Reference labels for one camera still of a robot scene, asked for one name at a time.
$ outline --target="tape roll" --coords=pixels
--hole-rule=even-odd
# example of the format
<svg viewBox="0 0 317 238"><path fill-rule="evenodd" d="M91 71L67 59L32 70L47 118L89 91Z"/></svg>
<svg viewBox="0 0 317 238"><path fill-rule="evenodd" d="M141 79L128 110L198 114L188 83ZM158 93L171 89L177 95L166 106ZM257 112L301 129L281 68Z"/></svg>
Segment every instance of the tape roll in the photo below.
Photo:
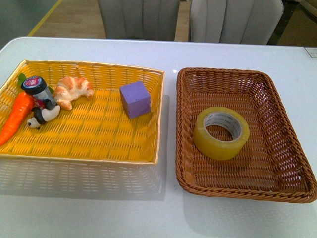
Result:
<svg viewBox="0 0 317 238"><path fill-rule="evenodd" d="M227 129L233 140L221 141L211 136L206 127L218 125ZM197 117L193 140L197 149L215 160L229 160L236 156L249 139L250 130L244 118L229 108L212 107Z"/></svg>

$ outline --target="yellow basket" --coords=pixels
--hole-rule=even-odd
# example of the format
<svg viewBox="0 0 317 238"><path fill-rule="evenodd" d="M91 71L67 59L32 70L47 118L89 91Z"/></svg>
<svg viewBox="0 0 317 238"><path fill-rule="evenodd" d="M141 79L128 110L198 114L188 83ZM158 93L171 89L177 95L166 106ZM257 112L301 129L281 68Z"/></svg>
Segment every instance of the yellow basket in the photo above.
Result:
<svg viewBox="0 0 317 238"><path fill-rule="evenodd" d="M73 101L71 111L61 110L56 119L40 130L29 128L25 121L13 137L0 146L0 158L158 162L164 71L106 63L25 59L0 89L1 128L22 91L17 85L20 73L27 77L41 76L53 89L65 76L85 77L92 83L95 95L91 101L85 97ZM151 112L129 119L122 106L119 87L139 80L151 95Z"/></svg>

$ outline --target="wicker basket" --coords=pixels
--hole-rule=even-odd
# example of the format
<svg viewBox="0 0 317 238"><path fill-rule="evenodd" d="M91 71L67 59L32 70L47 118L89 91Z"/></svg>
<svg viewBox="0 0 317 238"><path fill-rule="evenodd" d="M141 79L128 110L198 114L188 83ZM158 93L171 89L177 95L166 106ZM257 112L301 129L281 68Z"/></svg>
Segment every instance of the wicker basket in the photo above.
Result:
<svg viewBox="0 0 317 238"><path fill-rule="evenodd" d="M231 160L199 152L192 139L198 114L213 106L244 117L250 137ZM177 79L176 175L184 190L209 197L309 203L317 183L272 80L251 70L185 68ZM229 140L226 130L209 133Z"/></svg>
<svg viewBox="0 0 317 238"><path fill-rule="evenodd" d="M91 101L82 97L72 102L73 110L61 110L56 119L40 130L30 129L24 123L13 138L0 146L0 158L158 162L163 71L105 63L24 60L0 89L1 128L21 92L17 86L20 73L41 76L53 89L67 75L85 77L92 83L95 96ZM151 112L129 119L119 87L138 80L151 95Z"/></svg>

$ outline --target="jar lid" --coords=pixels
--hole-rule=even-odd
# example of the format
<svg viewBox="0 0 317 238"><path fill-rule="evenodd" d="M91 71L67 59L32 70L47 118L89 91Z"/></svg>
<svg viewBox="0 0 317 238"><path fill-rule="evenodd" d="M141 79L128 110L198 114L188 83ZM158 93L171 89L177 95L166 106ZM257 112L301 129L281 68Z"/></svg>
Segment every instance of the jar lid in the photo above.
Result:
<svg viewBox="0 0 317 238"><path fill-rule="evenodd" d="M21 88L29 95L38 94L45 90L46 87L46 82L39 76L27 78L21 85Z"/></svg>

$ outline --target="jar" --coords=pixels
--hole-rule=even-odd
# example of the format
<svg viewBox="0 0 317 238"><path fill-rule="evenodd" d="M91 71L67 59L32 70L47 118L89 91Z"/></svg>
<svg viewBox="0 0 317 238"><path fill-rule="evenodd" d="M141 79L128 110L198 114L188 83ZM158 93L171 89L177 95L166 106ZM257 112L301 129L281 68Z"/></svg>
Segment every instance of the jar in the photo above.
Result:
<svg viewBox="0 0 317 238"><path fill-rule="evenodd" d="M21 88L30 96L32 96L34 103L41 110L45 108L43 100L48 99L54 105L56 102L51 94L46 82L39 76L27 78L21 85Z"/></svg>

